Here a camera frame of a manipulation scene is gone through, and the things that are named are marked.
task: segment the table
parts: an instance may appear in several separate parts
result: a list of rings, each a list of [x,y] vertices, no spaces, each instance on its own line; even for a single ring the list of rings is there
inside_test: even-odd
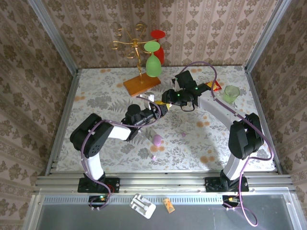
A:
[[[161,84],[149,90],[160,100],[164,91],[172,88],[171,79],[182,67],[165,67],[159,76]],[[200,84],[213,80],[210,67],[189,68],[194,80]],[[257,113],[242,66],[218,66],[218,82],[221,87],[235,85],[240,96],[233,106],[246,113]],[[120,121],[130,104],[144,108],[143,101],[130,97],[123,82],[137,76],[137,68],[83,69],[72,105],[65,138],[57,163],[57,171],[82,171],[80,152],[69,141],[72,131],[91,113],[103,119]],[[216,93],[222,96],[223,90]],[[151,143],[155,134],[163,138],[161,146]],[[156,124],[143,128],[131,141],[108,139],[100,151],[101,164],[106,172],[131,171],[200,171],[221,170],[227,163],[229,131],[210,113],[195,109],[183,112],[172,106]],[[255,153],[268,157],[265,144]],[[246,171],[274,171],[272,161],[251,161]]]

